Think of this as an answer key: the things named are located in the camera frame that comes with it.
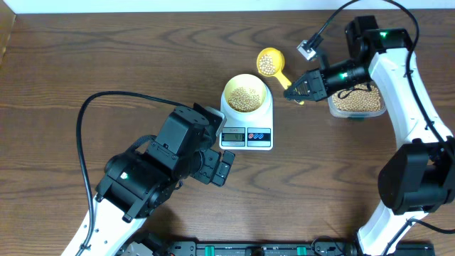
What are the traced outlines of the orange plastic measuring scoop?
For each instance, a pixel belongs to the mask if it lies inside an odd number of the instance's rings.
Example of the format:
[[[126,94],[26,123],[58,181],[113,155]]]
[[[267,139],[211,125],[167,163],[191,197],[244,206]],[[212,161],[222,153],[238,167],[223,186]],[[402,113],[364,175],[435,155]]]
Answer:
[[[273,75],[265,75],[259,71],[259,59],[264,54],[268,54],[268,55],[272,56],[272,58],[273,58],[274,65],[277,68],[276,73]],[[265,49],[261,50],[259,55],[257,56],[256,66],[257,66],[258,72],[261,75],[263,75],[265,77],[276,78],[284,89],[287,89],[291,85],[291,81],[282,72],[284,69],[284,66],[285,66],[284,55],[282,54],[281,51],[277,50],[276,48],[265,48]]]

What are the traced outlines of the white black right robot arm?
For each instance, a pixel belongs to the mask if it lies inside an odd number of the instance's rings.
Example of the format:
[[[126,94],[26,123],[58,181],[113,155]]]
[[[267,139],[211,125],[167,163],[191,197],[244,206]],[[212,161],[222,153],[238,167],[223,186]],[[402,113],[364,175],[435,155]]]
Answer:
[[[324,100],[361,83],[379,89],[397,150],[378,176],[380,203],[356,233],[358,255],[390,255],[414,225],[454,200],[454,135],[442,122],[418,71],[416,39],[403,28],[381,29],[358,16],[345,29],[349,59],[304,73],[288,100]]]

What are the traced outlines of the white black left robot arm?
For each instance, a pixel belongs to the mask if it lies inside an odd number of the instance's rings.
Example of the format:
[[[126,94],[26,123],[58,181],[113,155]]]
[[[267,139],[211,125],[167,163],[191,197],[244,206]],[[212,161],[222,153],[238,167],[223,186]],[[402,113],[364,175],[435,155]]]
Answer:
[[[64,255],[116,255],[146,219],[189,176],[223,186],[235,155],[212,149],[226,123],[212,107],[179,106],[158,135],[140,137],[113,156],[87,213]]]

